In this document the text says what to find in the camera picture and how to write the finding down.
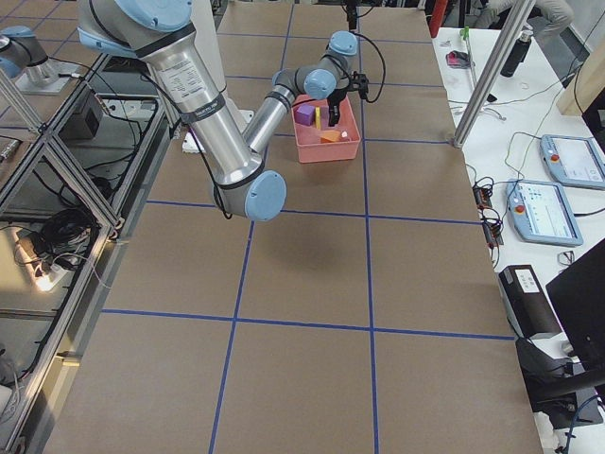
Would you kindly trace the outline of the purple foam block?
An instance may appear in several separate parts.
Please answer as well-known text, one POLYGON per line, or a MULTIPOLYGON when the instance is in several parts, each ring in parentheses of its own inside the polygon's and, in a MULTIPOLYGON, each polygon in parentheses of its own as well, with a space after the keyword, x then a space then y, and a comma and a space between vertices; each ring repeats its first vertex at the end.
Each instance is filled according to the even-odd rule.
POLYGON ((316 107, 311 104, 301 104, 294 112, 294 120, 302 126, 312 126, 315 123, 316 107))

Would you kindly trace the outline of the orange foam block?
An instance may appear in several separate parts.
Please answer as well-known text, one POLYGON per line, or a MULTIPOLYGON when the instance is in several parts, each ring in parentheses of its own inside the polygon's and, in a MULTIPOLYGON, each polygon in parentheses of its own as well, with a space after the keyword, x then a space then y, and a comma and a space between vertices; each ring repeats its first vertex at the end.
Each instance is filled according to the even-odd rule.
POLYGON ((338 143, 341 140, 339 131, 322 131, 320 141, 322 143, 338 143))

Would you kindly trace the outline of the pink plastic bin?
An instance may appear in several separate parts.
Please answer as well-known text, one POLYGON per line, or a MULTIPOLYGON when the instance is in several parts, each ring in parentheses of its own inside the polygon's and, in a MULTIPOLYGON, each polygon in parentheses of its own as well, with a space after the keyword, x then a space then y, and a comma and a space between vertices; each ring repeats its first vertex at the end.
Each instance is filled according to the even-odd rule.
POLYGON ((301 164, 353 160, 360 144, 354 112, 346 97, 339 106, 340 119, 329 125, 328 103, 310 96, 298 96, 291 112, 301 164))

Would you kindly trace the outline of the black water bottle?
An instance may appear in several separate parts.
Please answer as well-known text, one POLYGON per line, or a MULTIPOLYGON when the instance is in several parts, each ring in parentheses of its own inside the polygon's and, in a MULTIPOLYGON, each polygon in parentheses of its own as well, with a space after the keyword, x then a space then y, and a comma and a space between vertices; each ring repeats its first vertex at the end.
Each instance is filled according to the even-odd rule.
POLYGON ((521 32, 500 70, 500 75, 502 77, 511 78, 514 75, 520 63, 525 60, 532 43, 532 38, 532 30, 526 29, 521 32))

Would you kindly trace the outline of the small circuit board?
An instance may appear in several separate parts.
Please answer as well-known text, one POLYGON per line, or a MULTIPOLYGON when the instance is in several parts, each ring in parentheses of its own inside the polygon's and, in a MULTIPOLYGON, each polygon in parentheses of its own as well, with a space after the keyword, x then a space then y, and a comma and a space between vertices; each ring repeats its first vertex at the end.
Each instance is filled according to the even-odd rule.
POLYGON ((493 207, 492 202, 491 202, 493 188, 490 185, 483 185, 483 186, 474 185, 473 194, 474 194, 475 203, 476 203, 476 206, 478 209, 486 209, 486 208, 493 207))

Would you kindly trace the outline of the near teach pendant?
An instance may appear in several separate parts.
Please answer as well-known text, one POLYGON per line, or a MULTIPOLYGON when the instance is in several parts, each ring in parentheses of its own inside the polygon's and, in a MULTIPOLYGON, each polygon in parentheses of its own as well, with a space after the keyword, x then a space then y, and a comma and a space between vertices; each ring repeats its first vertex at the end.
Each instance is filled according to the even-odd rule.
POLYGON ((569 247, 583 244, 560 183, 509 180, 506 196, 514 229, 525 242, 569 247))

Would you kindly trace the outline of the teach pendant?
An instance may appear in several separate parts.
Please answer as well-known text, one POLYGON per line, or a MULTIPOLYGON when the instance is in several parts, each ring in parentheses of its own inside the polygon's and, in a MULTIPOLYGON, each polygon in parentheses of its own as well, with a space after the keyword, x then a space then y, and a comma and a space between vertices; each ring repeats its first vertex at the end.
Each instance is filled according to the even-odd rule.
POLYGON ((525 242, 569 247, 583 244, 560 183, 509 180, 506 196, 514 229, 525 242))
POLYGON ((545 134, 540 150, 546 169, 564 186, 604 189, 604 163, 591 139, 545 134))

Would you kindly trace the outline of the far teach pendant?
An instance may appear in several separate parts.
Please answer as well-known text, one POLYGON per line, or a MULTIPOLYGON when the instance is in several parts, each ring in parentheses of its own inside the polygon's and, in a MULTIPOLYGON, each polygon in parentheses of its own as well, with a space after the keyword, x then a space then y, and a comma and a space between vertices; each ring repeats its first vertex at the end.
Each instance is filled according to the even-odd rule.
POLYGON ((564 186, 604 189, 604 163, 591 139, 545 134, 540 150, 546 169, 564 186))

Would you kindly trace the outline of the black box with label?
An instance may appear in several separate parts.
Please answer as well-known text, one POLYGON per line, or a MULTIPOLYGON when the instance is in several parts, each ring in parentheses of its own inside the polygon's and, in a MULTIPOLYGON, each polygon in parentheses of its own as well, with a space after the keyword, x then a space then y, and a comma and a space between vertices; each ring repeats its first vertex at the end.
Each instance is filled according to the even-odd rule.
POLYGON ((499 285, 510 322, 526 339, 551 339, 562 332, 530 265, 511 265, 498 273, 499 285))

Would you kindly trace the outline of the black monitor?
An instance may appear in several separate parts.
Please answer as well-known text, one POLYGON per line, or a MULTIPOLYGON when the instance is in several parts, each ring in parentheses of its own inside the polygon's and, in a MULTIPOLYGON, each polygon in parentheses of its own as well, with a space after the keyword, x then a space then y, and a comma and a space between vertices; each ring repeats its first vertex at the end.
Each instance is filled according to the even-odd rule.
POLYGON ((604 369, 604 240, 546 285, 574 353, 589 369, 604 369))

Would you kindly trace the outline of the white pedestal column base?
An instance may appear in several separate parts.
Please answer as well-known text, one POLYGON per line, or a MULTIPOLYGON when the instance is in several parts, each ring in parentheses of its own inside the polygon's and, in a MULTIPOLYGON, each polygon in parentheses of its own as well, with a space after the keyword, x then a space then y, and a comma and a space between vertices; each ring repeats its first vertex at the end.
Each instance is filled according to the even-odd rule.
POLYGON ((222 93, 228 112, 239 131, 242 132, 248 124, 245 114, 250 114, 251 111, 241 112, 227 91, 227 82, 216 34, 218 19, 213 13, 212 2, 209 0, 193 0, 191 4, 191 22, 197 32, 195 48, 199 52, 216 88, 222 93))

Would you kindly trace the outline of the aluminium frame post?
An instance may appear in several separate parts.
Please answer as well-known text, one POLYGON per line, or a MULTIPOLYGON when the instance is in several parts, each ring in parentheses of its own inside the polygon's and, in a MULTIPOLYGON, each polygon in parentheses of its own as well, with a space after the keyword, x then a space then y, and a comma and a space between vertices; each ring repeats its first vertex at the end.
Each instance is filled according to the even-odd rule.
POLYGON ((509 17, 493 46, 486 65, 478 79, 470 100, 463 112, 452 139, 455 148, 462 148, 468 138, 479 113, 491 92, 500 71, 509 56, 514 42, 519 36, 523 24, 527 21, 535 5, 534 0, 515 1, 510 9, 509 17))

